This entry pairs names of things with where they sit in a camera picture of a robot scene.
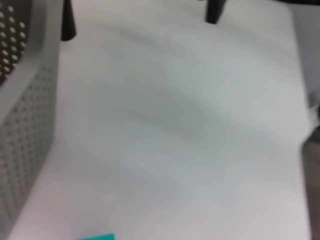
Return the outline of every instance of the teal paper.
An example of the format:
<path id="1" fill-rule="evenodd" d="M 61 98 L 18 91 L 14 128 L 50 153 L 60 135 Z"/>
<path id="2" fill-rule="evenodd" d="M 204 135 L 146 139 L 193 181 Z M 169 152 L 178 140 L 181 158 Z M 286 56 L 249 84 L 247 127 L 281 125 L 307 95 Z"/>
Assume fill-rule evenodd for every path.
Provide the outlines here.
<path id="1" fill-rule="evenodd" d="M 116 240 L 116 239 L 115 239 L 115 235 L 109 234 L 109 235 L 96 236 L 96 237 L 84 238 L 79 240 Z"/>

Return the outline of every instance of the white tabletop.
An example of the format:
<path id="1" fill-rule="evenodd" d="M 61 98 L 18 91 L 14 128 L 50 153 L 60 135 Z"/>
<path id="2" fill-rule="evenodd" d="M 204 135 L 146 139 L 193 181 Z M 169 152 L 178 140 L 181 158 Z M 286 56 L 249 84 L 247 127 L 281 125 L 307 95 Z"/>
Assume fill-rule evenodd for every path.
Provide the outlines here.
<path id="1" fill-rule="evenodd" d="M 55 142 L 9 240 L 309 240 L 288 9 L 74 0 Z"/>

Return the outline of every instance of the white table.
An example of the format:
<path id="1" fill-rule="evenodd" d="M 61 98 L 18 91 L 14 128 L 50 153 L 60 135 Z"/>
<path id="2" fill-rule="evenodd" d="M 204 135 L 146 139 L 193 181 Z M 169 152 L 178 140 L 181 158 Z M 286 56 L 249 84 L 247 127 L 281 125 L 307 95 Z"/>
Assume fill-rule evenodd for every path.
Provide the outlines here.
<path id="1" fill-rule="evenodd" d="M 75 0 L 56 136 L 9 240 L 309 240 L 289 11 Z"/>

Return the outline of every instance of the teal object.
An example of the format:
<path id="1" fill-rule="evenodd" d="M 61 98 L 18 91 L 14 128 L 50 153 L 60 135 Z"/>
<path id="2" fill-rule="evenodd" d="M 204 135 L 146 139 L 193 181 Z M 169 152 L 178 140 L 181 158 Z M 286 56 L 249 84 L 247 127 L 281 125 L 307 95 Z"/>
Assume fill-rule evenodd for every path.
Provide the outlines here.
<path id="1" fill-rule="evenodd" d="M 83 238 L 79 240 L 116 240 L 114 234 L 108 234 L 104 236 L 96 236 L 96 237 L 90 237 L 90 238 Z"/>

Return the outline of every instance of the white surface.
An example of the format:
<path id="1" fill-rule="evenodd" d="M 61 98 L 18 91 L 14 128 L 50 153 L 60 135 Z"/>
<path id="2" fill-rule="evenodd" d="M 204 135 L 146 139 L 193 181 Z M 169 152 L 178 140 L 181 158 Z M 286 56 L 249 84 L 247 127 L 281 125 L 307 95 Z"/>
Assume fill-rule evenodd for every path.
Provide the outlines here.
<path id="1" fill-rule="evenodd" d="M 74 0 L 56 137 L 9 240 L 309 240 L 287 8 Z"/>

